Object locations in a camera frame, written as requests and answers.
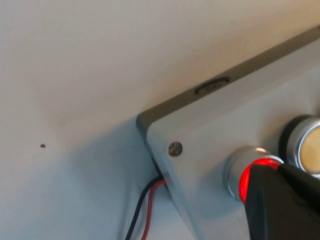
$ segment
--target red wire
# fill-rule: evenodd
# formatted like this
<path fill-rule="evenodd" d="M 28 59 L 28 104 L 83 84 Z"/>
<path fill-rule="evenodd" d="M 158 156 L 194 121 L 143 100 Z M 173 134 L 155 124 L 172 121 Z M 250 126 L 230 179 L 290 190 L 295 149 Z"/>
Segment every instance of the red wire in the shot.
<path fill-rule="evenodd" d="M 165 185 L 165 184 L 166 184 L 166 181 L 164 179 L 160 180 L 155 185 L 153 185 L 153 187 L 150 190 L 149 198 L 148 198 L 148 210 L 147 210 L 147 214 L 146 214 L 145 227 L 144 227 L 144 231 L 143 231 L 143 235 L 142 235 L 141 240 L 146 240 L 147 236 L 148 236 L 148 232 L 149 232 L 149 228 L 150 228 L 150 221 L 151 221 L 151 213 L 152 213 L 152 203 L 153 203 L 155 191 L 157 190 L 158 187 Z"/>

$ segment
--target electrical box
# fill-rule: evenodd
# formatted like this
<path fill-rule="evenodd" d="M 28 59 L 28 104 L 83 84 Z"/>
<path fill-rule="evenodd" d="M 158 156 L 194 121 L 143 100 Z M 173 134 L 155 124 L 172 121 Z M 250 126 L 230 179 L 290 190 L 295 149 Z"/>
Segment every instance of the electrical box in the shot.
<path fill-rule="evenodd" d="M 310 29 L 139 115 L 137 126 L 199 240 L 248 240 L 244 206 L 225 190 L 228 156 L 278 156 L 294 117 L 320 113 L 320 27 Z"/>

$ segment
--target screw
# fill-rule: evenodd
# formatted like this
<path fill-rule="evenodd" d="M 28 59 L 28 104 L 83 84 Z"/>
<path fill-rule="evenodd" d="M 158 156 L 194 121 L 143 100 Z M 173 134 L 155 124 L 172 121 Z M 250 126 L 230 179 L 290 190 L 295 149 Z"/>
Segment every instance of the screw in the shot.
<path fill-rule="evenodd" d="M 182 153 L 182 144 L 178 141 L 174 141 L 168 147 L 168 153 L 172 157 L 178 157 Z"/>

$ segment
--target red light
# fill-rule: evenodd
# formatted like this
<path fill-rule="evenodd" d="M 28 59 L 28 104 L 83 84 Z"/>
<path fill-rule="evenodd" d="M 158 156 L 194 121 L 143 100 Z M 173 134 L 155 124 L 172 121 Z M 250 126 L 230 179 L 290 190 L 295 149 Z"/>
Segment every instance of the red light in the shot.
<path fill-rule="evenodd" d="M 258 164 L 258 165 L 266 165 L 270 166 L 274 169 L 277 169 L 281 162 L 273 159 L 273 158 L 260 158 L 255 161 L 253 161 L 249 166 L 245 168 L 243 171 L 240 181 L 239 181 L 239 196 L 243 203 L 246 203 L 247 198 L 247 192 L 248 192 L 248 186 L 249 186 L 249 177 L 250 177 L 250 168 L 252 165 Z"/>

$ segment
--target white wall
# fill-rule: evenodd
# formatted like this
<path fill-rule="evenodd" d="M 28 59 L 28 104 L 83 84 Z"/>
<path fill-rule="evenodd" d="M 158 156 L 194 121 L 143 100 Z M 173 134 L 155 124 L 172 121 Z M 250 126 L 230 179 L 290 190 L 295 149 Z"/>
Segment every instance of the white wall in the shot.
<path fill-rule="evenodd" d="M 123 239 L 155 175 L 135 116 L 318 23 L 319 0 L 1 0 L 1 239 Z M 149 239 L 178 238 L 159 191 Z"/>

